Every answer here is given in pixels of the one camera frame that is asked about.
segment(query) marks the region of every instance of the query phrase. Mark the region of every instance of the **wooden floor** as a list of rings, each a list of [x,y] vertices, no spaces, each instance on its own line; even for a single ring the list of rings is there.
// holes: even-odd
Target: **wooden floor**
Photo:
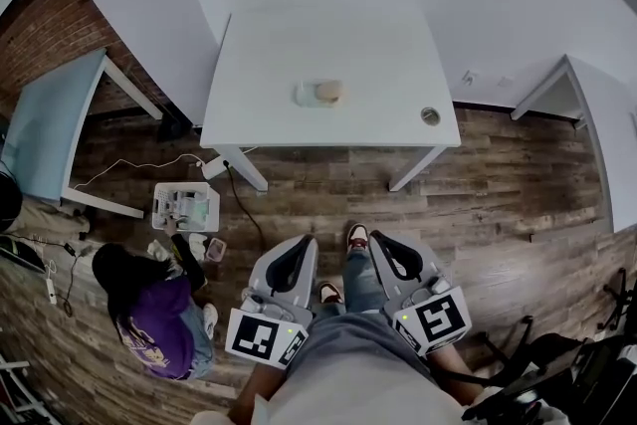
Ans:
[[[269,247],[311,232],[319,242],[319,276],[340,283],[343,227],[365,222],[429,243],[465,292],[473,331],[488,330],[513,347],[520,318],[533,314],[534,335],[547,331],[582,337],[610,310],[601,292],[621,266],[635,267],[636,231],[613,236],[530,244],[529,233],[576,225],[599,214],[601,200],[586,130],[567,122],[506,114],[456,111],[463,145],[448,150],[407,187],[386,192],[390,173],[412,154],[407,149],[257,149],[250,155],[270,182],[267,194],[238,179],[245,206],[262,225]],[[83,182],[123,157],[163,163],[182,152],[210,159],[191,136],[155,142],[156,123],[145,117],[88,122],[76,157],[74,180]],[[122,165],[85,191],[149,209],[155,182],[201,180],[192,158],[162,169]],[[117,342],[106,300],[91,273],[91,256],[79,260],[71,293],[74,316],[49,304],[44,281],[0,261],[0,348],[27,358],[33,385],[69,423],[187,423],[203,409],[225,408],[250,365],[223,352],[229,310],[259,256],[256,229],[237,206],[226,175],[214,179],[221,194],[221,231],[228,252],[207,266],[209,285],[198,299],[221,313],[216,336],[217,366],[205,379],[173,382],[143,373],[141,364]],[[166,242],[148,220],[101,213],[94,242],[124,243],[143,252],[150,241]],[[72,259],[47,249],[58,263],[55,282],[63,292]],[[470,341],[463,353],[474,366],[485,353]]]

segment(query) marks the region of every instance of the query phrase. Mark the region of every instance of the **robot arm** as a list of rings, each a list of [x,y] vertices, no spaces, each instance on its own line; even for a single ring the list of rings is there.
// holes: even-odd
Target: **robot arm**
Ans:
[[[462,290],[452,288],[436,254],[406,236],[370,234],[369,249],[390,325],[426,355],[471,328]],[[319,245],[310,235],[276,246],[256,263],[240,309],[232,309],[226,350],[286,368],[308,338]]]

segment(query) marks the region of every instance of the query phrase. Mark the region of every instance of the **white sneaker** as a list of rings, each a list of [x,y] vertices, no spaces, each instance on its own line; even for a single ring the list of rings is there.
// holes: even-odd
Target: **white sneaker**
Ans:
[[[369,236],[362,223],[355,223],[347,234],[347,253],[352,250],[367,250]]]
[[[206,328],[208,338],[212,340],[215,333],[215,325],[219,321],[219,313],[212,303],[207,303],[203,307],[203,326]]]
[[[318,296],[321,303],[342,303],[340,292],[330,282],[322,282],[318,286]]]

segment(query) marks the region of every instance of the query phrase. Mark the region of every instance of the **table leg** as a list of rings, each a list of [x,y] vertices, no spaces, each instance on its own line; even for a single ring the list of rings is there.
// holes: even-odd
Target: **table leg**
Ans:
[[[122,206],[116,202],[110,202],[93,195],[89,195],[83,191],[74,190],[67,187],[62,191],[62,196],[68,200],[73,200],[79,204],[95,207],[96,209],[104,209],[111,213],[122,214],[124,216],[130,216],[131,218],[143,218],[143,211],[140,209],[133,209],[132,207]]]
[[[161,110],[157,108],[155,104],[149,100],[106,55],[104,55],[104,60],[104,72],[119,86],[119,88],[127,93],[134,102],[146,110],[152,117],[157,120],[161,120],[163,117]]]
[[[423,168],[436,159],[445,150],[444,146],[425,147],[398,172],[396,172],[389,182],[389,191],[398,191],[405,184],[411,181]]]
[[[532,90],[532,92],[524,98],[516,107],[514,111],[511,112],[511,119],[518,120],[522,117],[527,111],[531,109],[533,104],[553,85],[564,76],[564,74],[568,73],[568,61],[562,58],[557,66],[553,68],[553,70],[542,80],[539,85]]]
[[[268,191],[268,181],[236,145],[215,145],[212,147],[226,159],[244,178],[259,191]]]
[[[578,122],[576,122],[573,127],[575,129],[582,129],[583,127],[586,127],[586,118],[582,117]]]
[[[11,361],[9,363],[0,363],[0,370],[15,370],[16,368],[27,368],[31,366],[29,361]]]

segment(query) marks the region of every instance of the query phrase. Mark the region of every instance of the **wall outlet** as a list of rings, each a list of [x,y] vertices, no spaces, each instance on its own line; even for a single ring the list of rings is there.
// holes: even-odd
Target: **wall outlet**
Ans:
[[[514,78],[513,77],[502,77],[500,79],[500,81],[498,82],[498,87],[501,87],[503,89],[507,89],[509,87],[511,87],[514,84]]]

